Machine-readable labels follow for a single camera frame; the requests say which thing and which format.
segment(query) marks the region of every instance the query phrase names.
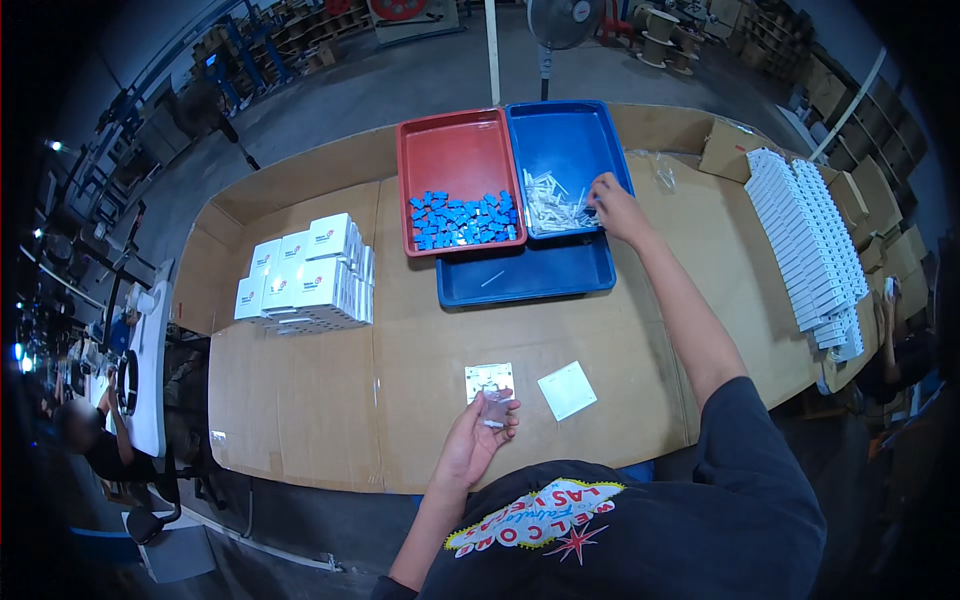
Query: stack of white boxes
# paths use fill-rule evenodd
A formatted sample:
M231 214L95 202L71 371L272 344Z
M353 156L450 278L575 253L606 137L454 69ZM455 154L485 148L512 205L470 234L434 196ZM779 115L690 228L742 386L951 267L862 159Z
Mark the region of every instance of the stack of white boxes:
M853 241L817 167L788 165L766 148L747 153L744 186L773 246L800 331L837 362L863 353L856 304L868 293Z
M346 212L317 219L253 249L233 318L280 335L372 324L374 260Z

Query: electric fan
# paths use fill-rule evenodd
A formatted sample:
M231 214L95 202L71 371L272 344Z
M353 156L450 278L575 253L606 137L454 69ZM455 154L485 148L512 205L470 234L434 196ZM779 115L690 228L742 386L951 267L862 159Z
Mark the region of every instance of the electric fan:
M554 50L579 46L596 31L607 0L527 0L527 26L540 43L540 99L546 100Z

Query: red chair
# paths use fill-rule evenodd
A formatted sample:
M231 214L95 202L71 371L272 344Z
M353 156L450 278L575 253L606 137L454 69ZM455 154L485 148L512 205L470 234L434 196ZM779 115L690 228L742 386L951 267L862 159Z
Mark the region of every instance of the red chair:
M603 33L600 35L600 43L607 45L607 37L610 32L613 32L613 37L620 38L620 34L626 35L630 39L630 47L634 47L634 26L626 21L621 21L617 18L617 9L616 9L616 0L610 0L613 4L613 16L603 16Z

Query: black t-shirt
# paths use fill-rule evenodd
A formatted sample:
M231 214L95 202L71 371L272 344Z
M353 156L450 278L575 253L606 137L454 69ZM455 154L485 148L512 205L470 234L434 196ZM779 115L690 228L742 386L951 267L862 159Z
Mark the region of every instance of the black t-shirt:
M97 441L84 454L86 461L90 463L93 472L97 473L108 481L136 481L151 482L156 479L156 469L150 456L133 449L133 462L124 465L120 458L120 448L117 446L117 437L106 430L107 415L99 408L102 430L97 436Z
M856 387L877 404L889 404L901 390L920 383L936 367L936 338L923 329L894 345L894 360L900 369L900 381L885 383L883 372L886 361L883 349L864 365L856 375Z
M704 408L694 483L554 461L472 496L418 596L806 598L827 539L817 499L753 381Z

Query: star graphic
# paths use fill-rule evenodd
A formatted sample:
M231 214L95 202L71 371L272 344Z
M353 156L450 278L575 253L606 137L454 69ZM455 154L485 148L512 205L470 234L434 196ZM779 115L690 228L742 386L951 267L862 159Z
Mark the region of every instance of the star graphic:
M590 538L592 538L593 536L597 535L598 533L600 533L600 532L603 531L604 529L607 529L608 527L610 527L610 525L604 525L604 526L601 527L600 529L596 529L596 530L594 530L594 531L591 531L590 533L587 533L587 528L588 528L589 526L590 526L589 523L587 523L586 525L584 525L584 528L580 530L580 533L579 533L579 534L577 533L577 528L571 526L571 527L570 527L570 534L569 534L570 537L569 537L569 538L557 538L557 541L562 541L563 544L562 544L559 548L557 548L557 549L555 549L555 550L551 550L550 552L547 552L547 553L544 554L543 556L550 556L551 554L557 554L557 553L560 552L561 550L565 550L564 555L560 557L560 562L562 563L562 562L564 561L564 559L566 558L566 555L570 553L570 550L576 550L576 551L577 551L577 560L580 561L580 566L583 566L583 565L584 565L584 555L583 555L583 548L584 548L584 546L587 545L587 544L589 544L589 543L597 543L596 541L590 541Z

